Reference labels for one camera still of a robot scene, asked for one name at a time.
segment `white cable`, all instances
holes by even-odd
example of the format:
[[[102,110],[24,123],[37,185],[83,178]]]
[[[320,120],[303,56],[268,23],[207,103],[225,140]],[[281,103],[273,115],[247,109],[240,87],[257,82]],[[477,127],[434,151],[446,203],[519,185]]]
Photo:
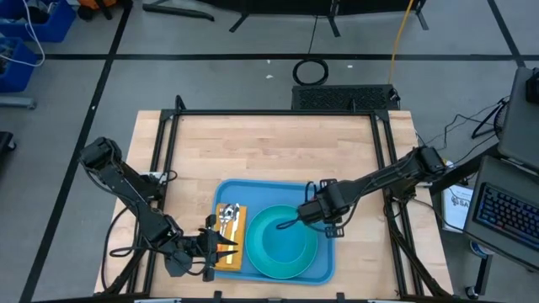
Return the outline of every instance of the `white cable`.
[[[37,43],[37,46],[40,48],[41,61],[39,63],[37,63],[37,64],[32,64],[32,63],[28,63],[28,62],[24,62],[24,61],[14,60],[12,58],[8,58],[8,57],[3,56],[3,55],[0,55],[0,58],[3,58],[4,60],[7,60],[7,61],[11,61],[11,62],[19,63],[19,64],[24,64],[24,65],[27,65],[27,66],[33,66],[33,67],[42,66],[43,63],[45,63],[45,52],[43,51],[43,48],[41,47],[40,41],[37,40],[37,36],[35,35],[34,27],[32,26],[32,21],[31,21],[31,18],[30,18],[30,10],[28,9],[28,4],[26,3],[26,0],[21,0],[21,1],[24,3],[24,8],[26,9],[26,16],[28,17],[28,23],[25,24],[24,27],[26,28],[26,31],[28,32],[28,35],[30,35],[30,38],[32,38],[35,41],[35,43]]]

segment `desk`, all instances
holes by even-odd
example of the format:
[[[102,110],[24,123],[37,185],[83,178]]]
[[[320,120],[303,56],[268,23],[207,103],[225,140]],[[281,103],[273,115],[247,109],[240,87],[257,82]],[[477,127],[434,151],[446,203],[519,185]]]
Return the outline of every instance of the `desk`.
[[[137,116],[127,163],[138,172],[149,170],[159,115],[158,111],[141,111]],[[411,114],[390,112],[390,118],[397,155],[402,157],[417,145]],[[381,122],[379,129],[385,161],[389,163]],[[166,143],[163,145],[160,165],[164,162]],[[295,182],[356,179],[377,170],[377,164],[368,117],[182,115],[172,169],[178,173],[178,179],[168,185],[164,212],[189,235],[204,225],[211,213],[216,187],[227,178]],[[418,189],[418,198],[430,201],[428,190]],[[157,256],[151,296],[207,298],[221,290],[225,298],[333,299],[337,292],[344,292],[347,299],[396,298],[398,287],[382,206],[381,191],[361,199],[354,218],[346,226],[346,237],[336,240],[335,275],[327,284],[305,286],[232,279],[204,283],[201,277],[170,278],[163,257]],[[123,208],[118,200],[115,214]],[[440,285],[452,293],[435,215],[430,208],[415,203],[408,204],[408,213],[419,259]],[[111,233],[109,249],[130,246],[133,226],[134,217],[123,215]],[[402,256],[408,293],[412,294],[408,260]],[[128,258],[108,258],[108,283],[127,261]],[[137,291],[141,290],[145,268],[146,258],[139,268]],[[95,290],[102,290],[99,280]]]

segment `blue plastic tray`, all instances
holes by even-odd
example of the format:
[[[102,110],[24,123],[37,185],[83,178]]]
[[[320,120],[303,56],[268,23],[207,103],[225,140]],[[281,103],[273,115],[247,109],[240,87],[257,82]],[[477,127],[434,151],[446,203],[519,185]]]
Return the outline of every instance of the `blue plastic tray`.
[[[239,203],[247,206],[247,228],[251,220],[262,210],[273,205],[301,205],[305,199],[305,183],[286,183],[229,179],[217,187],[212,209],[219,203]],[[288,284],[325,284],[335,272],[335,241],[318,235],[317,256],[302,274],[292,279],[272,279],[260,273],[250,262],[247,252],[243,252],[242,269],[239,271],[217,271],[216,277],[227,279],[246,279]]]

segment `blue container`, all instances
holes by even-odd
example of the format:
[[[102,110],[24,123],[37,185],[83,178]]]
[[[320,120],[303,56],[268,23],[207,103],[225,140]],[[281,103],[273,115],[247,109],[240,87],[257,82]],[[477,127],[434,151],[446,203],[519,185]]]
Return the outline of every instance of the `blue container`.
[[[56,1],[42,2],[49,4]],[[32,27],[40,42],[62,42],[75,17],[76,13],[69,3],[66,0],[59,0],[53,8],[49,20],[45,24],[32,24]],[[33,40],[26,30],[25,23],[0,23],[0,33],[6,37],[19,37],[26,41]]]
[[[26,0],[0,0],[0,18],[17,19],[26,14],[23,1]]]
[[[217,187],[212,209],[215,211],[219,203],[239,203],[247,206],[247,228],[253,218],[262,210],[274,205],[298,206],[305,199],[304,183],[287,183],[272,181],[253,181],[229,179]],[[244,252],[242,268],[239,271],[216,271],[216,277],[227,279],[246,279],[264,282],[287,284],[325,284],[335,272],[335,240],[327,239],[318,233],[318,250],[312,265],[300,275],[291,279],[272,279],[260,273],[250,262]]]
[[[20,38],[0,38],[0,47],[3,47],[6,42],[11,42],[11,44],[14,43],[12,59],[31,64],[37,62],[36,55],[24,45]],[[33,71],[33,66],[9,62],[4,73],[0,73],[0,93],[24,91]]]

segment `yellow cable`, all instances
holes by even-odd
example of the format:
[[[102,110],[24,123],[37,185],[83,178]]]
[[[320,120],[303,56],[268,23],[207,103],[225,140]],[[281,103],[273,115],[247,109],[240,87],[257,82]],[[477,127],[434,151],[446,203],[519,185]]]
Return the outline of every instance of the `yellow cable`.
[[[393,44],[393,54],[391,56],[391,69],[389,70],[389,79],[387,80],[387,83],[389,84],[391,84],[391,78],[393,75],[393,71],[395,70],[395,55],[397,54],[398,41],[401,40],[401,34],[403,33],[404,25],[406,25],[406,20],[408,19],[410,10],[412,10],[412,4],[414,4],[414,0],[410,0],[410,3],[408,4],[408,8],[406,8],[406,13],[404,14],[401,27],[400,29],[398,29],[397,38],[395,39],[395,43]]]

